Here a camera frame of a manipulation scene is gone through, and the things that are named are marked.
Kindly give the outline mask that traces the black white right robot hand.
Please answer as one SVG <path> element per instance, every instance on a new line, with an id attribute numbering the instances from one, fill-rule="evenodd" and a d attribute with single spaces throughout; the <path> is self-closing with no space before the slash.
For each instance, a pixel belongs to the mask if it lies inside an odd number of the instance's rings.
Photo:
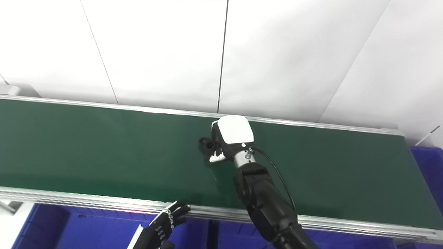
<path id="1" fill-rule="evenodd" d="M 215 149 L 209 154 L 209 162 L 233 161 L 236 167 L 254 163 L 254 134 L 244 116 L 227 115 L 211 125 L 211 137 Z"/>

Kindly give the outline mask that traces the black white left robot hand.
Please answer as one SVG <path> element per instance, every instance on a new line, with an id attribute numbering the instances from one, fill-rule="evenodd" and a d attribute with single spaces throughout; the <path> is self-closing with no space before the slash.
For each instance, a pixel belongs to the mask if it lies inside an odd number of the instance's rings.
<path id="1" fill-rule="evenodd" d="M 169 240 L 173 230 L 186 222 L 190 212 L 186 200 L 177 200 L 168 205 L 155 216 L 147 227 L 139 225 L 128 249 L 174 249 L 175 244 Z"/>

